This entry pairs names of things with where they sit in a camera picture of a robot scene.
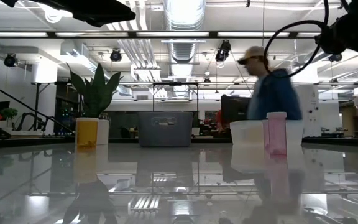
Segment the gray bin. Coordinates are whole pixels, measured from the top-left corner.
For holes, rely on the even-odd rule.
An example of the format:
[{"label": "gray bin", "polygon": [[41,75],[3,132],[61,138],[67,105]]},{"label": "gray bin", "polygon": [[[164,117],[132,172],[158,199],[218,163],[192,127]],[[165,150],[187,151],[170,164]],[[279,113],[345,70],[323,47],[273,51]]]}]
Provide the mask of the gray bin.
[{"label": "gray bin", "polygon": [[193,113],[139,113],[139,144],[141,147],[189,147]]}]

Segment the person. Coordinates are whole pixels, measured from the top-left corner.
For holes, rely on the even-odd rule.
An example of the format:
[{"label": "person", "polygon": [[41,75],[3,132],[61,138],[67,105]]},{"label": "person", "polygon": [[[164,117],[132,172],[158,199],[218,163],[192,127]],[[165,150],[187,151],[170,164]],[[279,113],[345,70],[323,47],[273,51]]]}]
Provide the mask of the person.
[{"label": "person", "polygon": [[218,128],[218,132],[225,132],[227,128],[229,128],[229,124],[223,121],[222,119],[222,110],[218,110],[216,113],[216,127]]},{"label": "person", "polygon": [[270,112],[286,112],[287,120],[302,119],[298,96],[292,87],[291,80],[277,78],[287,76],[288,72],[284,69],[277,69],[273,71],[274,75],[269,75],[264,66],[263,47],[249,48],[237,62],[245,66],[249,75],[258,78],[248,107],[248,120],[266,119],[267,113]]}]

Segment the ceiling light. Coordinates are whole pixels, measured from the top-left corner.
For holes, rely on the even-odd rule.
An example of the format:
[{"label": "ceiling light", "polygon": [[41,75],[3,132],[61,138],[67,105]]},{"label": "ceiling light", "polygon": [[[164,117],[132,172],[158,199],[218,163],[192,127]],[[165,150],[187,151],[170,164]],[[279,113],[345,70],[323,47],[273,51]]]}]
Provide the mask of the ceiling light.
[{"label": "ceiling light", "polygon": [[316,36],[316,35],[320,35],[320,32],[300,32],[298,34],[298,37],[310,37],[310,36]]},{"label": "ceiling light", "polygon": [[57,37],[128,37],[127,32],[57,32]]},{"label": "ceiling light", "polygon": [[120,82],[120,85],[153,85],[151,82]]},{"label": "ceiling light", "polygon": [[180,32],[180,31],[168,31],[168,32],[138,32],[138,37],[207,37],[209,32]]},{"label": "ceiling light", "polygon": [[161,40],[163,44],[204,44],[205,40]]},{"label": "ceiling light", "polygon": [[0,32],[0,37],[48,37],[46,32]]},{"label": "ceiling light", "polygon": [[[218,37],[272,37],[274,32],[218,32]],[[278,37],[288,37],[289,32],[282,32]]]}]

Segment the baseball cap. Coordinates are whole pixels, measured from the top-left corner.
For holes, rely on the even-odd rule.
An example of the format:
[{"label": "baseball cap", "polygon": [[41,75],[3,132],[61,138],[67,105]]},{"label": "baseball cap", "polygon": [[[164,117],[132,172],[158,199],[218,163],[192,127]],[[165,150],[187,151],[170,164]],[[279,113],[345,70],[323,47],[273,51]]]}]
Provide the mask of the baseball cap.
[{"label": "baseball cap", "polygon": [[249,58],[263,57],[264,53],[265,53],[265,49],[263,47],[259,47],[259,46],[250,47],[248,50],[246,50],[245,55],[237,61],[237,63],[239,63],[240,65],[245,65]]}]

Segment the blue jacket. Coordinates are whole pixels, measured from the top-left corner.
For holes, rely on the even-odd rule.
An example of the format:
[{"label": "blue jacket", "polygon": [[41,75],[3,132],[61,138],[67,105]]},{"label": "blue jacket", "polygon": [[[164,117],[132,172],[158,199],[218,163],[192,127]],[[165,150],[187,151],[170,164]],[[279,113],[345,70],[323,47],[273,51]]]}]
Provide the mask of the blue jacket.
[{"label": "blue jacket", "polygon": [[[277,76],[288,75],[284,69],[275,70],[273,73]],[[270,112],[286,112],[287,120],[302,119],[298,95],[289,78],[267,75],[255,84],[254,94],[248,107],[248,119],[263,120]]]}]

